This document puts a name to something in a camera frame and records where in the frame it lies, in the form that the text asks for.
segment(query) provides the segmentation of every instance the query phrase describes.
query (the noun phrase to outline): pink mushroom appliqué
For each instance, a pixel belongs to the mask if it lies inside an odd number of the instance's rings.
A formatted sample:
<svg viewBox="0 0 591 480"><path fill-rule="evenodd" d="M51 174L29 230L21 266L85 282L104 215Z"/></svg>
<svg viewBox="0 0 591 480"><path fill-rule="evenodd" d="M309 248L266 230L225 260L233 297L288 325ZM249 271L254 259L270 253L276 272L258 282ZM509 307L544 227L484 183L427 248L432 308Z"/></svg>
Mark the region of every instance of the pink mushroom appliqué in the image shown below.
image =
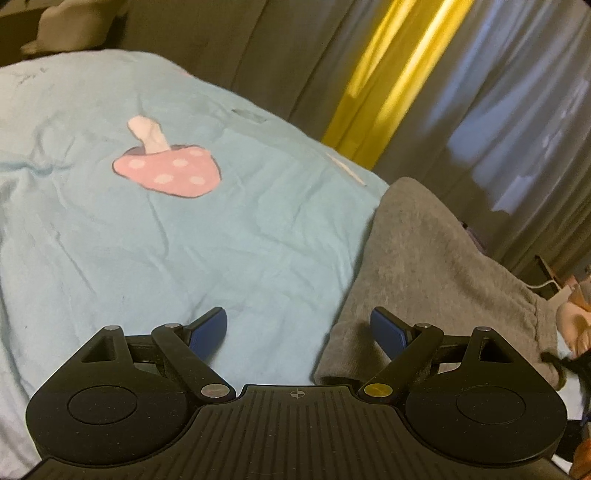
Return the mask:
<svg viewBox="0 0 591 480"><path fill-rule="evenodd" d="M160 126L143 116L133 117L128 127L144 147L115 160L115 173L148 190L183 198L205 195L220 183L219 168L208 150L196 145L170 147Z"/></svg>

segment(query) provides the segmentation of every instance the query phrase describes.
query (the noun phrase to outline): mushroom stem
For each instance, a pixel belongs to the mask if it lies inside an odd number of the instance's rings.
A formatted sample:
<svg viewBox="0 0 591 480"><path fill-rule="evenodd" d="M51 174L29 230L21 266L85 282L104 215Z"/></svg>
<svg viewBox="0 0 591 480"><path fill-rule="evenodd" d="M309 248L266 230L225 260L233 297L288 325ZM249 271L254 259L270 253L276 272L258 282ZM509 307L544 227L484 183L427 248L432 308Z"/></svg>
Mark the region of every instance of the mushroom stem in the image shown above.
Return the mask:
<svg viewBox="0 0 591 480"><path fill-rule="evenodd" d="M146 155L166 152L171 149L158 122L138 115L127 122L127 126L133 135L143 143Z"/></svg>

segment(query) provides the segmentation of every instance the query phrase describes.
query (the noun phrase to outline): white polka dot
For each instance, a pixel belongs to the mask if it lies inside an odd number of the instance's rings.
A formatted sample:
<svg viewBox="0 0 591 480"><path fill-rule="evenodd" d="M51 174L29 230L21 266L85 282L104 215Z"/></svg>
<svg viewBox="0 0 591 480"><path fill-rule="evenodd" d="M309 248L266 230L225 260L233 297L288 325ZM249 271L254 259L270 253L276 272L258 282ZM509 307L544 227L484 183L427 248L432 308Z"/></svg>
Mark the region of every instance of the white polka dot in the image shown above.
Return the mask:
<svg viewBox="0 0 591 480"><path fill-rule="evenodd" d="M173 160L173 165L175 167L186 167L188 164L189 162L184 158L176 158Z"/></svg>
<svg viewBox="0 0 591 480"><path fill-rule="evenodd" d="M191 177L189 181L195 185L203 185L205 183L205 179L203 177Z"/></svg>
<svg viewBox="0 0 591 480"><path fill-rule="evenodd" d="M158 175L154 179L154 183L159 183L160 185L162 185L164 183L170 183L173 180L174 180L174 177L172 175L168 175L166 173L163 173L162 175Z"/></svg>
<svg viewBox="0 0 591 480"><path fill-rule="evenodd" d="M142 168L144 165L146 165L146 162L144 160L142 160L141 158L132 158L129 163L129 168L134 168L134 169L138 169L138 168Z"/></svg>

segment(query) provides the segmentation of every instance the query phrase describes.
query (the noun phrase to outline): white cable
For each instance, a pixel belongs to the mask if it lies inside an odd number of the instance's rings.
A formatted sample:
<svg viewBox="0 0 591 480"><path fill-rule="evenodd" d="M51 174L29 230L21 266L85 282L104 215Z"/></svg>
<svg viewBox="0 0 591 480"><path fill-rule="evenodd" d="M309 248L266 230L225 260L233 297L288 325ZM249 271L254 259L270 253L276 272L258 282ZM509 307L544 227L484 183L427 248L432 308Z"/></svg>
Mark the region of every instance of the white cable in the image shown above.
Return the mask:
<svg viewBox="0 0 591 480"><path fill-rule="evenodd" d="M558 285L554 280L548 280L547 282L542 283L542 285L528 285L526 283L525 286L528 287L528 288L531 288L532 290L539 290L540 288L544 288L546 285L550 285L551 283L553 283L554 285L556 285L556 288L559 291L562 290L562 288L560 287L560 285Z"/></svg>

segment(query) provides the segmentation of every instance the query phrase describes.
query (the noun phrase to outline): metal screw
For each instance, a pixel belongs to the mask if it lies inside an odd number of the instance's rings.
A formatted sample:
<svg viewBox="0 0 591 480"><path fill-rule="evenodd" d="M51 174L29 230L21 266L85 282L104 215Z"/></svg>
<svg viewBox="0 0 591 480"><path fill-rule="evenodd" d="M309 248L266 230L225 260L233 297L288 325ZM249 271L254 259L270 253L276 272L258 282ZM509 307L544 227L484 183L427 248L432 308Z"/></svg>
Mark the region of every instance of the metal screw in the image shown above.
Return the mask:
<svg viewBox="0 0 591 480"><path fill-rule="evenodd" d="M221 383L211 383L201 389L201 394L208 398L222 398L229 393L230 389L228 386L222 385Z"/></svg>
<svg viewBox="0 0 591 480"><path fill-rule="evenodd" d="M392 393L394 392L390 385L386 385L383 383L369 384L367 387L363 389L363 391L366 395L369 395L370 397L374 398L385 398L392 395Z"/></svg>

